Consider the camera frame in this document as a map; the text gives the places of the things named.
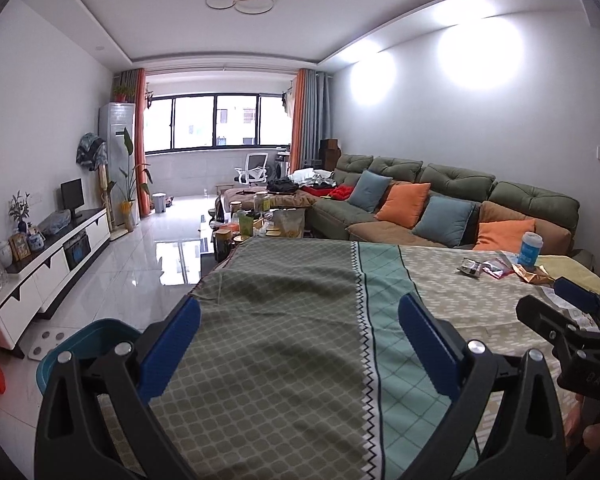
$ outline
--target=black computer monitor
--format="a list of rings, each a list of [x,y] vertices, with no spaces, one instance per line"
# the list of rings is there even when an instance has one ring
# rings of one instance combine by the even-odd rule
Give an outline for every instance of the black computer monitor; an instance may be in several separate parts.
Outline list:
[[[60,184],[60,192],[62,193],[62,203],[64,203],[64,208],[71,210],[71,218],[73,220],[80,218],[81,214],[76,214],[75,210],[84,205],[82,180],[76,178],[69,182],[63,182]]]

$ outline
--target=gold wrapper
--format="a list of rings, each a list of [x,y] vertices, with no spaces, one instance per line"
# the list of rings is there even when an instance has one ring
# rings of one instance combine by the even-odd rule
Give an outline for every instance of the gold wrapper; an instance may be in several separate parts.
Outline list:
[[[526,270],[522,265],[514,264],[513,270],[520,278],[531,285],[553,285],[555,281],[549,276],[549,273],[543,266],[534,267],[534,270],[531,272]]]

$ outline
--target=white glossy floor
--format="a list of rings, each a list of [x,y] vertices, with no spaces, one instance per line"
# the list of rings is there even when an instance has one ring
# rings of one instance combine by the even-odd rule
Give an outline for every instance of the white glossy floor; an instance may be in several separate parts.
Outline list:
[[[143,219],[133,233],[113,241],[76,283],[51,320],[32,323],[20,344],[28,353],[48,327],[66,335],[95,319],[113,317],[145,329],[167,316],[200,278],[200,219],[215,197],[177,198],[163,214]],[[0,396],[0,444],[33,479],[35,427],[42,395],[37,361],[0,352],[6,391]]]

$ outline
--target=cabinet drawer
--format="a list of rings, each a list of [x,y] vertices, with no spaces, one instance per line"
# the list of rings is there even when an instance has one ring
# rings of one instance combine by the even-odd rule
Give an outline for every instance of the cabinet drawer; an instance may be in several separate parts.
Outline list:
[[[48,262],[49,266],[45,262],[33,273],[33,279],[36,282],[42,303],[51,296],[53,291],[56,290],[69,273],[69,266],[66,263],[64,250],[59,250]]]
[[[109,225],[107,224],[107,216],[103,215],[98,218],[97,222],[92,222],[86,227],[87,236],[89,237],[89,245],[93,250],[97,244],[109,236]]]
[[[20,300],[11,296],[0,308],[0,319],[14,342],[20,336],[42,306],[36,283],[31,278],[20,285]]]

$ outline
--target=white tv stand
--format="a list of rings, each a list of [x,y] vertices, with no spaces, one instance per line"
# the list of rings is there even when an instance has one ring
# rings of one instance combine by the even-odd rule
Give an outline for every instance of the white tv stand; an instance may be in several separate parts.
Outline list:
[[[24,359],[18,341],[35,316],[51,319],[85,270],[109,245],[106,210],[87,209],[58,234],[47,237],[41,251],[8,267],[9,281],[0,291],[0,347]],[[75,269],[69,265],[62,246],[85,230],[91,252]]]

